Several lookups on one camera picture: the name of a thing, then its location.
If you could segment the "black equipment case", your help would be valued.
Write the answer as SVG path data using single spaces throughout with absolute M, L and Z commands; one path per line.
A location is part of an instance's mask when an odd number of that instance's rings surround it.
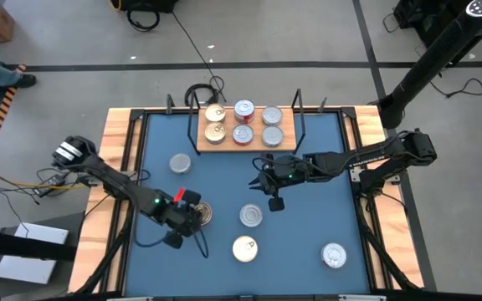
M 179 0 L 111 0 L 115 8 L 126 11 L 134 8 L 141 11 L 171 13 Z

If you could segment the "white flat panel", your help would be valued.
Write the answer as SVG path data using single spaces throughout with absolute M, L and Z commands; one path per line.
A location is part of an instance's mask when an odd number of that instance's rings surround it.
M 18 226 L 13 235 L 15 237 L 64 244 L 69 231 L 25 222 Z M 55 260 L 4 255 L 0 261 L 0 278 L 47 284 L 54 271 L 55 264 Z

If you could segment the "black tower fan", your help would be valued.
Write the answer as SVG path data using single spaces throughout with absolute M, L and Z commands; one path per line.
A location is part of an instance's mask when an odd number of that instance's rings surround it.
M 482 31 L 482 0 L 472 0 L 407 72 L 393 92 L 377 101 L 382 126 L 397 128 L 419 92 Z

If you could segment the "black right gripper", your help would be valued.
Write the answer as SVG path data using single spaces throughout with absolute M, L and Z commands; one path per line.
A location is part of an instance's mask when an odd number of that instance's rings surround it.
M 285 202 L 279 196 L 279 189 L 305 182 L 305 165 L 298 157 L 266 154 L 252 160 L 253 167 L 259 172 L 249 185 L 257 191 L 270 196 L 268 201 L 271 212 L 285 209 Z

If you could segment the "black metal rig frame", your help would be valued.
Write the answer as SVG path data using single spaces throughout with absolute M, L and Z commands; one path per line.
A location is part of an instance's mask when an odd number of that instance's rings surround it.
M 344 120 L 346 141 L 356 148 L 361 143 L 382 141 L 378 109 L 374 105 L 338 106 L 307 105 L 306 114 L 336 113 Z M 111 108 L 108 111 L 100 144 L 100 156 L 122 171 L 133 171 L 142 158 L 146 138 L 146 114 L 188 114 L 187 107 Z M 398 181 L 383 187 L 375 209 L 364 213 L 368 223 L 381 230 L 381 239 L 395 263 L 408 279 L 418 286 L 434 289 L 433 272 L 426 253 L 417 207 L 407 172 Z M 127 202 L 117 202 L 99 186 L 90 191 L 87 218 L 79 232 L 79 242 L 69 280 L 69 292 L 81 288 L 100 263 L 101 257 L 115 239 L 131 212 Z

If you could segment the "black metal beam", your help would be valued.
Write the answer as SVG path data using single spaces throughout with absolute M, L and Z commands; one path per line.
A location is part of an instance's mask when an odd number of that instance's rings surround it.
M 0 255 L 73 261 L 77 247 L 0 233 Z

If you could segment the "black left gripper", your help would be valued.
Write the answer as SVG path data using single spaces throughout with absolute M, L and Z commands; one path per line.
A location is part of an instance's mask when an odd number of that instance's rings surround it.
M 183 238 L 196 235 L 202 230 L 200 214 L 201 195 L 195 191 L 179 190 L 168 205 L 165 222 L 171 228 L 163 239 L 169 247 L 179 249 Z

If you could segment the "green label tuna can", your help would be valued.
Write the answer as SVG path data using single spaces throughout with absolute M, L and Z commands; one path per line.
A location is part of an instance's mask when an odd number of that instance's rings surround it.
M 169 160 L 169 168 L 176 174 L 189 172 L 192 166 L 191 158 L 187 154 L 179 153 Z
M 267 126 L 261 135 L 262 143 L 270 148 L 281 146 L 284 137 L 284 132 L 277 126 Z

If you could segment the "blue label silver-top can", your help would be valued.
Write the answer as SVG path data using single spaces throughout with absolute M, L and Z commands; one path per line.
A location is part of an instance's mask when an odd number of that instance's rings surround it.
M 239 212 L 239 219 L 246 227 L 257 227 L 263 221 L 263 213 L 259 206 L 246 204 Z
M 262 121 L 267 126 L 278 126 L 283 119 L 283 111 L 277 106 L 267 106 L 262 111 Z

